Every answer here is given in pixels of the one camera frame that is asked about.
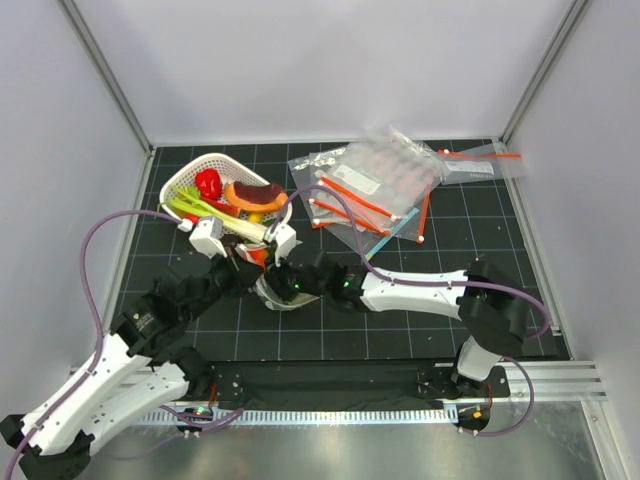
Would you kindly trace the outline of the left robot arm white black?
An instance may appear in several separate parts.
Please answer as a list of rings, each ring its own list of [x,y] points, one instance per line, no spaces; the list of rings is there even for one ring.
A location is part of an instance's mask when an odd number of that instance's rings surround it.
[[[14,449],[10,466],[28,479],[75,479],[134,420],[173,400],[207,396],[213,367],[178,342],[189,323],[221,298],[247,292],[262,273],[232,253],[167,267],[49,400],[2,420],[1,436]]]

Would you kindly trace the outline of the orange red tomato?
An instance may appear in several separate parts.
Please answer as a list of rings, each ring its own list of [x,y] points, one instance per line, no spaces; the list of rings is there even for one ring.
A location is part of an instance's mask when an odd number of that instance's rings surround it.
[[[267,248],[252,249],[249,251],[251,259],[259,265],[265,266],[269,257],[269,250]]]

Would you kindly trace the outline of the white perforated plastic basket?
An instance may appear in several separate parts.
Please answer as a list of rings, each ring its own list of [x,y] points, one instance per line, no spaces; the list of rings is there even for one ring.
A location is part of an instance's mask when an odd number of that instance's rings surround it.
[[[220,175],[220,177],[221,177],[222,183],[223,183],[222,195],[221,195],[220,199],[217,200],[217,201],[202,198],[198,188],[195,185],[195,176],[196,176],[196,174],[199,173],[200,171],[204,170],[204,169],[207,169],[207,168],[213,168],[213,169],[217,170],[219,175]],[[242,211],[239,208],[231,205],[228,202],[228,200],[226,199],[225,188],[229,184],[231,184],[231,183],[233,183],[235,181],[239,181],[239,182],[242,182],[242,183],[248,184],[248,185],[256,185],[256,186],[262,186],[262,185],[267,185],[267,184],[277,184],[277,183],[271,183],[271,182],[265,180],[264,178],[262,178],[260,175],[258,175],[254,171],[252,171],[249,168],[241,165],[239,162],[237,162],[236,160],[232,159],[231,157],[229,157],[229,156],[227,156],[225,154],[209,153],[209,154],[204,154],[204,155],[201,155],[201,156],[197,157],[196,159],[194,159],[191,162],[189,162],[186,166],[184,166],[180,170],[178,170],[178,172],[175,173],[161,187],[160,193],[162,191],[164,191],[165,189],[167,189],[170,185],[173,185],[173,186],[176,186],[176,187],[179,187],[179,188],[182,188],[182,187],[195,187],[196,188],[195,193],[198,194],[201,199],[204,199],[205,201],[211,203],[213,206],[218,207],[221,210],[224,210],[225,212],[230,213],[231,215],[239,215],[242,219],[248,220],[248,215],[250,213]],[[278,224],[278,223],[286,223],[286,224],[289,225],[289,220],[290,220],[291,215],[292,215],[292,205],[288,203],[288,200],[286,201],[284,206],[281,207],[278,211],[272,212],[272,213],[263,213],[263,215],[264,215],[263,221],[261,223],[259,223],[259,224],[262,224],[262,225],[266,226],[267,229],[271,225]],[[194,227],[197,225],[197,224],[194,225],[191,230],[187,231],[186,230],[186,221],[183,220],[182,222],[180,222],[178,220],[178,222],[179,222],[179,228],[181,230],[183,230],[185,232],[189,232],[189,233],[191,233],[193,231]],[[226,230],[224,228],[222,228],[222,232],[224,234],[236,235],[236,234],[233,234],[233,233],[231,233],[230,231],[228,231],[228,230]],[[273,247],[265,244],[263,241],[260,242],[260,243],[253,243],[253,242],[250,242],[249,240],[246,240],[246,239],[240,237],[239,235],[236,235],[236,236],[238,236],[239,239],[245,243],[245,245],[253,244],[253,245],[258,245],[258,246],[262,246],[262,247],[267,247],[269,249],[269,251],[270,251],[269,258],[272,258],[274,260],[274,248]]]

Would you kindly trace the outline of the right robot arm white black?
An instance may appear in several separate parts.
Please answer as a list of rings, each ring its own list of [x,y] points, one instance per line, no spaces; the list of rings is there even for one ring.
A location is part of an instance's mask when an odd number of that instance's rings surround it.
[[[494,367],[521,355],[532,338],[530,310],[550,315],[536,297],[517,288],[492,265],[477,260],[452,272],[408,273],[380,269],[368,261],[341,264],[322,252],[310,263],[295,257],[267,265],[256,285],[271,310],[292,311],[324,298],[349,312],[417,312],[460,321],[468,332],[453,367],[419,381],[437,399],[480,395]]]

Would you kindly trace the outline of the clear dotted zip bag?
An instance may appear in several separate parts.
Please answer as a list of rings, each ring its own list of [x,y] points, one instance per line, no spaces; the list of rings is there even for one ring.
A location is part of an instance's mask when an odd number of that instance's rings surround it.
[[[249,244],[249,245],[242,244],[236,247],[236,252],[244,260],[247,260],[251,263],[256,264],[251,259],[249,255],[249,251],[252,249],[260,249],[260,248],[267,248],[267,247],[262,247],[262,246],[253,245],[253,244]],[[268,284],[266,273],[263,273],[263,275],[256,281],[253,287],[253,290],[257,294],[257,296],[261,299],[262,303],[272,311],[285,311],[285,312],[294,311],[317,300],[317,297],[312,296],[310,294],[306,294],[306,293],[296,294],[292,300],[282,299]]]

